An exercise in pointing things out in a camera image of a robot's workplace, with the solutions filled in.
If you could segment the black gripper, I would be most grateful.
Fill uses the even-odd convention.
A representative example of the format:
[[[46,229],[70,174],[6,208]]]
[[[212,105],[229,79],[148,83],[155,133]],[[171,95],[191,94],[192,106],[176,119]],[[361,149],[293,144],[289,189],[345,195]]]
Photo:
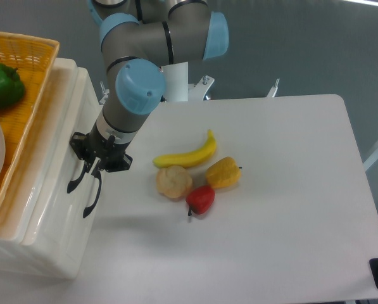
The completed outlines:
[[[95,169],[98,171],[121,172],[130,169],[133,158],[125,151],[137,133],[108,133],[99,129],[98,122],[94,124],[90,133],[74,132],[70,139],[70,146],[79,160],[84,162],[85,172],[88,173],[96,160]]]

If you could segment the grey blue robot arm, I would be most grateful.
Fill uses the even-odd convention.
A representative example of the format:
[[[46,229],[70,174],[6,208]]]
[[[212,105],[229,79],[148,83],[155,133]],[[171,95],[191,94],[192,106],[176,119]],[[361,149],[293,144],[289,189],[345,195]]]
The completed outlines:
[[[70,141],[83,171],[127,170],[127,146],[166,91],[161,68],[227,52],[225,16],[206,1],[89,1],[110,93],[87,133]]]

